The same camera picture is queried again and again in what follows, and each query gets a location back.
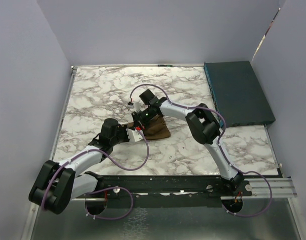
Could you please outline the brown cloth napkin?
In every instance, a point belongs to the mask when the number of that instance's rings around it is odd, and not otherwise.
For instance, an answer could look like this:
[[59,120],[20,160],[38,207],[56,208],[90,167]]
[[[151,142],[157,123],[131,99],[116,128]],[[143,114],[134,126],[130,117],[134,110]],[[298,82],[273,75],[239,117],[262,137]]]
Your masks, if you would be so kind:
[[[126,123],[123,125],[127,125],[129,129],[135,130],[134,123]],[[144,138],[146,140],[161,140],[164,138],[169,138],[171,133],[166,125],[164,117],[162,116],[155,116],[151,121],[149,126],[142,130],[144,134]]]

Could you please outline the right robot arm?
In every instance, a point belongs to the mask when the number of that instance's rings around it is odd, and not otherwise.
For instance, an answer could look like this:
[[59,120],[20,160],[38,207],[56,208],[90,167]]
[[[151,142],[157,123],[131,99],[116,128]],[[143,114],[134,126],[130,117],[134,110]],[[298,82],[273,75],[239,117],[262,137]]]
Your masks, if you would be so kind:
[[168,97],[158,98],[150,90],[144,91],[140,99],[147,108],[135,109],[132,112],[135,127],[147,129],[156,116],[168,116],[185,121],[194,140],[205,146],[215,161],[223,181],[223,191],[230,196],[240,191],[244,177],[229,159],[228,152],[223,147],[221,141],[223,132],[214,117],[216,111],[203,103],[198,106],[180,105],[172,102]]

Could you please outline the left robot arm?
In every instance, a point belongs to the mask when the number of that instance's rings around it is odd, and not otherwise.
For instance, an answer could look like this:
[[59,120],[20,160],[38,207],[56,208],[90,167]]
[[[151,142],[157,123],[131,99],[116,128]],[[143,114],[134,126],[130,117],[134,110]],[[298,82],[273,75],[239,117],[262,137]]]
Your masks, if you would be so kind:
[[83,172],[108,158],[114,146],[129,141],[126,125],[114,118],[105,119],[101,131],[81,152],[66,160],[48,160],[42,165],[29,201],[58,215],[73,198],[85,193],[94,198],[100,196],[103,191],[100,178]]

